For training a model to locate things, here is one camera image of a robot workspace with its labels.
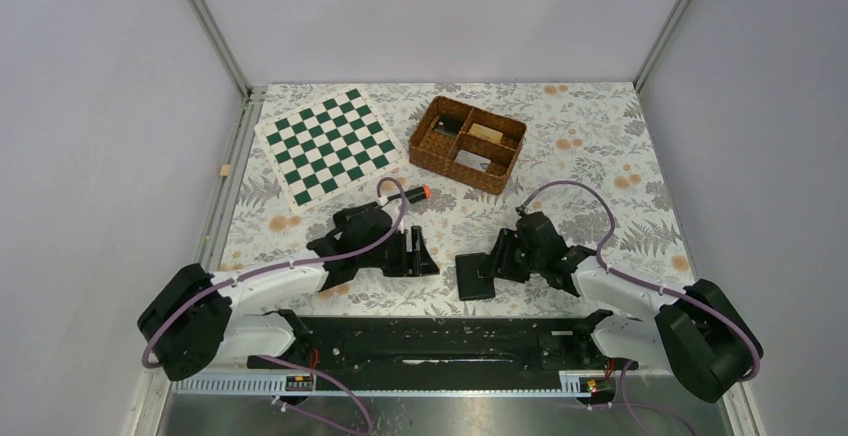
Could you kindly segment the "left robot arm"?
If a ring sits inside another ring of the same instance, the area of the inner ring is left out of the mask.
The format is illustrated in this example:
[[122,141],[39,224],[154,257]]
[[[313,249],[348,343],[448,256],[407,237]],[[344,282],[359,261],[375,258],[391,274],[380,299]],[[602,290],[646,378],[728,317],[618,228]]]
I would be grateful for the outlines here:
[[275,356],[296,367],[310,341],[273,306],[291,296],[328,291],[363,269],[389,278],[432,276],[439,267],[418,226],[403,228],[399,211],[376,203],[333,216],[334,229],[291,260],[245,272],[181,268],[137,320],[148,343],[143,361],[172,381],[212,363]]

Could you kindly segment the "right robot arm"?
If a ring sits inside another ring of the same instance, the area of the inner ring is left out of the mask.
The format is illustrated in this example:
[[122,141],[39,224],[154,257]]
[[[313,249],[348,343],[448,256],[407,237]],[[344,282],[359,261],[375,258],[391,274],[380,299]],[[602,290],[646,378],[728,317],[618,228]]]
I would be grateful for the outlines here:
[[541,212],[522,215],[500,230],[494,247],[472,272],[480,281],[524,283],[533,275],[576,297],[602,303],[579,321],[573,352],[583,366],[608,359],[671,372],[692,395],[720,399],[754,370],[762,345],[724,292],[699,279],[681,289],[601,265],[595,250],[566,243]]

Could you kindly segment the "black leather card holder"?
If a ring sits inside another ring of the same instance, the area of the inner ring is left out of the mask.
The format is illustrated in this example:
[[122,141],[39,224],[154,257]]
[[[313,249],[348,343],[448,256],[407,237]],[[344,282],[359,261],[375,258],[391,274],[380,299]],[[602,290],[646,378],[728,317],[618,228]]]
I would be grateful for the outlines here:
[[495,297],[493,280],[480,275],[480,269],[486,259],[486,253],[455,256],[457,291],[461,301],[489,300]]

